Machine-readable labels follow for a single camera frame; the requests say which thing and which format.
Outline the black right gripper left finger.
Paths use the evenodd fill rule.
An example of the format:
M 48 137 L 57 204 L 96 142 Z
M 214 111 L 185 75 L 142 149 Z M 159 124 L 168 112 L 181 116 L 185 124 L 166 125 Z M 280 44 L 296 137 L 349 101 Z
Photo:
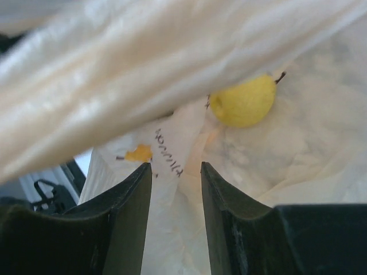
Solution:
M 61 215 L 1 206 L 2 274 L 139 274 L 152 172 L 125 180 Z

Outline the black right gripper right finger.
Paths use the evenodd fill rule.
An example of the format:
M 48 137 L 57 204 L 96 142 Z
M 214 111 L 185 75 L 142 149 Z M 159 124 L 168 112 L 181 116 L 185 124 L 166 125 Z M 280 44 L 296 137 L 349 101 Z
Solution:
M 365 274 L 366 205 L 268 207 L 201 165 L 212 274 Z

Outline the translucent orange plastic bag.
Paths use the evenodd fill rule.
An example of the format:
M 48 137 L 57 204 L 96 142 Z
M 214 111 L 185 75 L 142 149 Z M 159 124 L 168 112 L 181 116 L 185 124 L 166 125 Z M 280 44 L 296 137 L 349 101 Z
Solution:
M 366 205 L 365 1 L 2 1 L 1 42 L 1 181 L 91 150 L 80 205 L 149 163 L 139 274 L 212 274 L 203 162 L 268 207 Z M 214 116 L 282 72 L 261 122 Z

